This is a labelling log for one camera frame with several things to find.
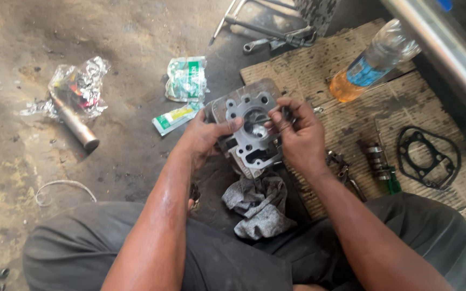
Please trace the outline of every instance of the plastic bottle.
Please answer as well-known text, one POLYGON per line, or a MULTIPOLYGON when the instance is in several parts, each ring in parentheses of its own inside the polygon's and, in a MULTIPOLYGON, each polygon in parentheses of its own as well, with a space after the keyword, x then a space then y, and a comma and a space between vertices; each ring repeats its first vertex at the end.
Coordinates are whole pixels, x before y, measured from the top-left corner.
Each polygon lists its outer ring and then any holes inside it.
POLYGON ((409 61, 420 47, 405 35, 400 21, 393 19, 379 30, 371 44, 330 83, 330 92, 341 102, 352 101, 399 63, 409 61))

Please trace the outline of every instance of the wire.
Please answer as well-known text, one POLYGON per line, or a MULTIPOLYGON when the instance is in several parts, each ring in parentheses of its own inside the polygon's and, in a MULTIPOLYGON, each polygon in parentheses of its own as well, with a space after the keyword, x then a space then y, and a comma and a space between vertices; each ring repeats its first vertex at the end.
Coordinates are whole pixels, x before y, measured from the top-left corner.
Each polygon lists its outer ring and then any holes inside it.
POLYGON ((37 205, 39 205, 41 207, 48 207, 51 204, 51 203, 43 203, 43 202, 39 201, 39 192, 42 189, 44 189, 45 187, 55 185, 55 184, 69 184, 69 185, 77 186, 77 187, 79 187, 81 189, 84 189, 89 193, 89 195, 91 195, 91 198, 93 199, 93 201, 96 202, 95 195, 93 195, 91 190, 89 190, 89 188, 84 186, 81 182, 76 182, 76 181, 71 181, 71 180, 57 180, 57 181, 48 182, 44 186, 42 186, 39 190, 37 190, 37 193, 35 194, 35 202, 37 203, 37 205))

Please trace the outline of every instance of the forearm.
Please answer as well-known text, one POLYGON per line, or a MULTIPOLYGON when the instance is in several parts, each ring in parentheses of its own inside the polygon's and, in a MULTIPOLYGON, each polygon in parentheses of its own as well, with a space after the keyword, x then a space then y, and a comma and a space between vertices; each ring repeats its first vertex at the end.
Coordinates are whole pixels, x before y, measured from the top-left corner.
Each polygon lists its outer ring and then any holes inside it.
POLYGON ((190 155, 174 149, 102 290, 181 288, 191 171, 190 155))
POLYGON ((327 209, 366 290, 451 290, 435 268, 387 228, 329 172, 308 181, 327 209))

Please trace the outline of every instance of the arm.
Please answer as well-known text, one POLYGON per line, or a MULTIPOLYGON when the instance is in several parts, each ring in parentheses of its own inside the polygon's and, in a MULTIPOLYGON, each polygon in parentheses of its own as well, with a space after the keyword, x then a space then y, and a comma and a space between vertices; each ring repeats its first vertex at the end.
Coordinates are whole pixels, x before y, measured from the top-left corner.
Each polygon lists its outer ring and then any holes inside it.
POLYGON ((176 144, 138 221, 111 266, 102 290, 179 290, 186 252, 186 212, 191 173, 200 168, 222 135, 242 127, 204 123, 199 111, 176 144))
POLYGON ((348 262, 366 290, 452 290, 442 275, 388 229, 325 165, 325 134, 312 108, 283 97, 266 127, 282 135, 283 153, 327 209, 348 262), (282 118, 288 106, 298 121, 282 118))

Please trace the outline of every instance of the cardboard sheet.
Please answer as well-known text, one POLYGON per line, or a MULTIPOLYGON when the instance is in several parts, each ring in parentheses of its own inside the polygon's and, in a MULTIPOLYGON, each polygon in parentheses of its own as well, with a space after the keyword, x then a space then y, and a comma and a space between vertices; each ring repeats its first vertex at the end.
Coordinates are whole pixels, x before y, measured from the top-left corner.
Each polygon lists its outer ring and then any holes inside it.
MULTIPOLYGON (((439 192, 427 188, 399 171, 397 177, 404 191, 449 205, 466 218, 466 139, 412 62, 401 64, 386 76, 386 82, 374 86, 352 102, 341 103, 330 95, 328 79, 350 64, 384 24, 383 20, 376 20, 318 39, 311 48, 286 52, 240 73, 246 84, 269 77, 282 91, 287 90, 288 96, 301 98, 312 107, 323 106, 325 112, 317 116, 325 126, 326 147, 342 153, 345 160, 353 164, 351 174, 368 199, 388 195, 385 184, 373 179, 366 156, 356 143, 359 140, 378 142, 375 117, 381 127, 390 164, 397 168, 397 138, 405 126, 415 125, 451 139, 461 151, 462 163, 459 175, 449 189, 439 192)), ((429 140, 440 152, 456 160, 448 143, 429 140)), ((420 146, 410 154, 424 162, 425 151, 426 148, 420 146)), ((324 215, 323 205, 307 182, 294 169, 288 167, 288 170, 294 176, 294 184, 309 214, 312 217, 324 215)))

